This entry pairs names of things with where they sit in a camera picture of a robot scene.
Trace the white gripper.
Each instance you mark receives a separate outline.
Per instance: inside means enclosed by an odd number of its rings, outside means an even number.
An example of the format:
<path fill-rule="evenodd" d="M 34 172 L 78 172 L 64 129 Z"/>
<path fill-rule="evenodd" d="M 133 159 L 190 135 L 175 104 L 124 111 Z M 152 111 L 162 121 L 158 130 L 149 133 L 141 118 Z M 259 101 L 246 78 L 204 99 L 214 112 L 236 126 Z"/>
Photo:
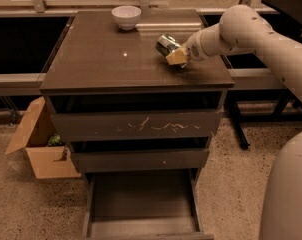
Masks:
<path fill-rule="evenodd" d="M 166 56 L 170 65 L 180 65 L 185 68 L 189 61 L 189 56 L 194 61 L 203 61 L 209 57 L 220 54 L 220 36 L 214 29 L 203 29 L 191 35 L 186 48 L 178 48 Z"/>

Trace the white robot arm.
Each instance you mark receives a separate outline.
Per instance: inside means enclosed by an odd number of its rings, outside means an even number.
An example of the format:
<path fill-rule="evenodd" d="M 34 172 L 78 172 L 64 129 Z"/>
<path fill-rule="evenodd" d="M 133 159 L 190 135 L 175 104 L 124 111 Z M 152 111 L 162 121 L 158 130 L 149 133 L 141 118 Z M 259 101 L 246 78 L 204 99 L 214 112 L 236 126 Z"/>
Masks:
<path fill-rule="evenodd" d="M 277 85 L 302 103 L 302 44 L 277 33 L 251 7 L 225 10 L 218 24 L 192 34 L 166 55 L 171 65 L 250 52 Z M 268 178 L 259 240 L 302 240 L 302 132 L 279 151 Z"/>

